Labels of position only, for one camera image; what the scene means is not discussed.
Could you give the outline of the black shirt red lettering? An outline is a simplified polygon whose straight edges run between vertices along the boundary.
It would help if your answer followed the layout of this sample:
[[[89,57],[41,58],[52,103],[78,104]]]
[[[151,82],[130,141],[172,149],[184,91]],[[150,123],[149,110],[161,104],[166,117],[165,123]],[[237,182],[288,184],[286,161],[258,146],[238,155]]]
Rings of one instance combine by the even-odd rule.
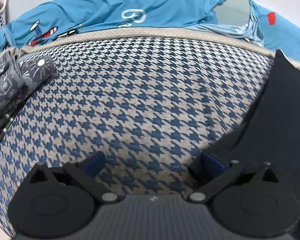
[[[249,238],[300,239],[300,71],[281,50],[243,122],[203,150],[239,161],[239,178],[206,203],[217,222]]]

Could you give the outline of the blue houndstooth storage bag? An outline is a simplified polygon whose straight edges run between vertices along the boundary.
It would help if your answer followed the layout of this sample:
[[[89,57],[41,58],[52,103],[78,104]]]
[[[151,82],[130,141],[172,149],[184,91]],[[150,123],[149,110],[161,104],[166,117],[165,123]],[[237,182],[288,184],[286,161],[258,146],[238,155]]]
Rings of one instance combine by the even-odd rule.
[[[118,194],[188,193],[187,166],[242,123],[275,58],[233,38],[161,28],[77,34],[0,59],[8,51],[19,63],[49,55],[55,65],[0,143],[0,228],[9,236],[8,204],[38,162],[60,167],[102,151],[97,181]]]

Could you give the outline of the green striped folded garment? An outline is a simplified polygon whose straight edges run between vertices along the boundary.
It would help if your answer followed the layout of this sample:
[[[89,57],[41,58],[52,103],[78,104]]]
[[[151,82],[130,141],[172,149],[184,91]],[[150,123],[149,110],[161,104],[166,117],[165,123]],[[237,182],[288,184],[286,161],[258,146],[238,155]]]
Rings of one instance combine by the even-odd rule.
[[[0,143],[3,140],[3,137],[7,133],[8,129],[10,128],[12,122],[14,121],[15,117],[19,113],[19,111],[23,108],[23,104],[20,104],[15,109],[7,112],[0,118]]]

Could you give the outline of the grey doodle print folded garment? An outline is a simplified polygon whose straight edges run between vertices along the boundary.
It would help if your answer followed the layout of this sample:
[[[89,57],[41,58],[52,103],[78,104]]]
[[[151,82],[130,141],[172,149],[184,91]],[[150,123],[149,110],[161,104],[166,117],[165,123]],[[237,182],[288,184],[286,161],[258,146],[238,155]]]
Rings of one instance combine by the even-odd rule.
[[[49,55],[19,63],[8,51],[0,59],[0,116],[12,110],[55,71]]]

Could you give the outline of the blue airplane print bedsheet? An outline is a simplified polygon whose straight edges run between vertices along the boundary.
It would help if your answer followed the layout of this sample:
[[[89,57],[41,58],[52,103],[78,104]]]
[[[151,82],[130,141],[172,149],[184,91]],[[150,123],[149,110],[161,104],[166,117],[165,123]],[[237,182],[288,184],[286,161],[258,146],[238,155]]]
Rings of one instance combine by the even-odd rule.
[[[187,28],[237,38],[300,62],[300,28],[251,0],[51,0],[0,28],[0,52],[114,28]]]

